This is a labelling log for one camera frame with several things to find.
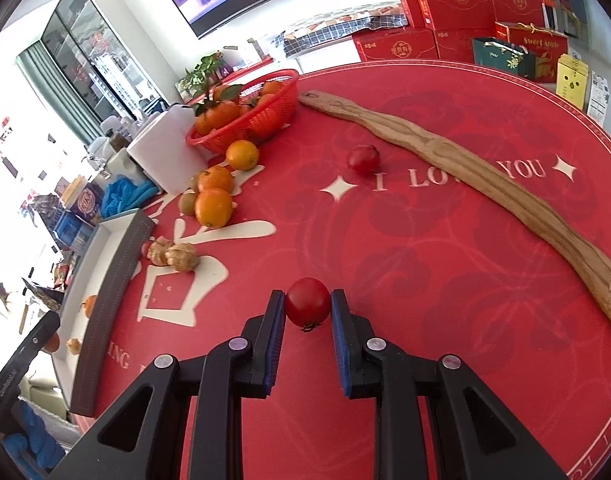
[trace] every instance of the silver screw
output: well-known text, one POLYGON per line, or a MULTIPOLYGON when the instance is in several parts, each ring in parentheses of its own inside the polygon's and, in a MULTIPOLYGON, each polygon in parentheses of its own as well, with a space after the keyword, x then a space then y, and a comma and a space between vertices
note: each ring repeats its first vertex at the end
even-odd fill
POLYGON ((367 347, 370 350, 383 350, 386 347, 386 343, 380 337, 373 337, 367 340, 367 347))
POLYGON ((167 368, 173 362, 174 358, 170 354, 161 354, 154 360, 154 366, 157 368, 167 368))
POLYGON ((461 360, 455 355, 446 355, 441 359, 441 364, 449 370, 457 370, 461 367, 461 360))
POLYGON ((230 339, 228 346, 232 350, 243 350, 248 346, 248 340, 244 337, 235 337, 234 339, 230 339))

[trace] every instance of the basket rim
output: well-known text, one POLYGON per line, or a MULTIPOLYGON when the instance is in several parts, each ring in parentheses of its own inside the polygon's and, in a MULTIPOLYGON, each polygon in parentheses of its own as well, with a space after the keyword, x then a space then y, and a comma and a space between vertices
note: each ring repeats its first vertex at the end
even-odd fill
POLYGON ((194 129, 194 124, 192 124, 192 126, 190 126, 190 129, 188 130, 188 133, 186 134, 186 144, 188 146, 203 146, 204 144, 207 144, 211 142, 212 140, 223 136, 224 134, 226 134, 228 131, 230 131, 234 127, 241 126, 244 122, 248 122, 252 120, 257 115, 259 115, 263 110, 266 110, 266 108, 269 108, 272 105, 274 105, 274 103, 279 98, 281 98, 283 95, 287 94, 296 85, 301 74, 298 73, 298 71, 293 68, 283 68, 281 70, 276 70, 274 72, 264 74, 262 76, 257 77, 256 79, 253 79, 252 81, 247 82, 246 84, 242 86, 242 88, 240 89, 240 92, 243 92, 247 90, 248 88, 256 86, 259 83, 265 83, 278 76, 290 76, 290 79, 288 79, 285 82, 281 90, 279 90, 277 93, 274 94, 273 99, 268 100, 267 103, 264 103, 261 106, 254 107, 248 114, 245 114, 239 118, 236 118, 231 123, 226 124, 223 128, 214 130, 211 133, 203 137, 195 137, 194 133, 196 132, 196 130, 194 129))

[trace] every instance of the carved wooden stick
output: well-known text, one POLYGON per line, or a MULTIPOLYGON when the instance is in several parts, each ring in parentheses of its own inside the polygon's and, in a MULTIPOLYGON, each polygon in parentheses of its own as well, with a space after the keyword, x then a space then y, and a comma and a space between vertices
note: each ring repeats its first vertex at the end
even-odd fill
POLYGON ((567 260, 611 321, 611 260, 567 225, 547 202, 463 146, 410 121, 366 110, 348 99, 314 90, 302 93, 299 101, 365 126, 380 139, 410 150, 510 211, 567 260))

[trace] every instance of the round table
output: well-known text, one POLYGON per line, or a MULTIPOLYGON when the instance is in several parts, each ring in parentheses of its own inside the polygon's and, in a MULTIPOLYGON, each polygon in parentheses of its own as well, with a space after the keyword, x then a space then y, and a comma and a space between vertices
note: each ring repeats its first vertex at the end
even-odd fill
MULTIPOLYGON (((547 200, 611 258, 611 139, 525 80, 411 60, 301 78, 448 137, 547 200)), ((300 107, 238 174, 238 207, 205 231, 164 196, 155 235, 196 244, 196 272, 141 261, 116 316, 100 414, 158 354, 180 360, 238 335, 272 289, 302 276, 343 288, 354 313, 406 352, 460 355, 573 480, 611 451, 611 325, 572 268, 496 203, 366 129, 300 107), (374 144, 382 173, 346 168, 374 144)), ((373 400, 343 397, 329 321, 287 323, 276 386, 244 399, 246 478, 368 480, 373 400)))

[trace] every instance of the stack of boxes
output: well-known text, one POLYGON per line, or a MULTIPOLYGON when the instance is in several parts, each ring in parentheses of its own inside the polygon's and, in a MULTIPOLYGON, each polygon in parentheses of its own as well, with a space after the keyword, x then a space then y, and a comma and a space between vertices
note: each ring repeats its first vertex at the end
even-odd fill
POLYGON ((498 48, 493 40, 525 47, 535 54, 535 81, 556 82, 557 62, 567 53, 568 41, 563 34, 545 28, 543 0, 401 0, 401 4, 408 26, 353 35, 363 61, 474 63, 473 39, 485 38, 492 40, 483 43, 486 48, 498 48))

